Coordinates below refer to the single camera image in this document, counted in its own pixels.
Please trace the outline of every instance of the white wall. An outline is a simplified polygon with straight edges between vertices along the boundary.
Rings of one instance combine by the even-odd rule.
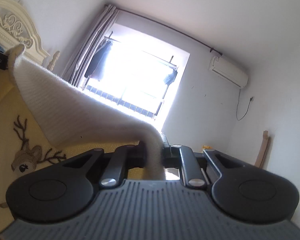
[[[235,124],[239,90],[208,72],[213,56],[203,45],[162,25],[121,12],[117,23],[154,36],[190,53],[162,131],[170,144],[200,151],[203,144],[225,151]]]
[[[43,48],[51,55],[45,60],[45,66],[60,50],[54,72],[61,74],[104,0],[22,0],[22,3],[42,38]]]
[[[263,130],[272,138],[266,169],[286,177],[300,193],[300,47],[259,66],[242,90],[240,116],[255,96],[244,119],[236,122],[228,153],[253,164]],[[300,202],[293,221],[300,226]]]

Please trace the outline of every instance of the power cord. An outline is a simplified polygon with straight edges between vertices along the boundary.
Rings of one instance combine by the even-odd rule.
[[[238,98],[238,104],[237,104],[237,111],[236,111],[236,113],[235,113],[235,116],[237,117],[237,120],[238,120],[238,121],[242,120],[242,119],[246,116],[246,114],[247,114],[247,112],[248,112],[248,110],[249,110],[250,103],[251,103],[251,101],[253,100],[253,97],[250,98],[250,101],[249,101],[249,104],[248,104],[248,108],[247,108],[246,113],[244,114],[244,116],[243,116],[242,118],[238,119],[238,105],[239,105],[239,102],[240,102],[240,93],[241,93],[241,89],[239,90],[239,98]]]

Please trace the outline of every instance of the round black pad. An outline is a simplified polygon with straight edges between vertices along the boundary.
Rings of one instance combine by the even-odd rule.
[[[291,219],[298,206],[299,193],[290,181],[215,152],[208,152],[208,161],[220,173],[211,189],[220,209],[249,223]]]
[[[60,198],[67,190],[66,184],[55,179],[44,179],[35,182],[29,188],[29,193],[37,200],[50,201]]]

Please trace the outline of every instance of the gray curtain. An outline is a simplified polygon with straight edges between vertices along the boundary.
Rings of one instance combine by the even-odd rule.
[[[119,10],[113,5],[105,6],[103,12],[96,18],[95,24],[87,34],[85,40],[77,47],[70,58],[63,79],[73,86],[79,86],[84,77],[97,47],[117,19]]]

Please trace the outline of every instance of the wooden stick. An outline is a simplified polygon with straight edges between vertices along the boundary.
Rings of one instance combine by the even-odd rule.
[[[262,143],[261,143],[261,147],[259,150],[259,154],[258,157],[256,159],[256,163],[254,164],[256,167],[261,168],[263,167],[263,164],[265,162],[266,159],[266,153],[269,147],[269,142],[270,142],[270,138],[268,136],[268,131],[263,131],[262,134]]]

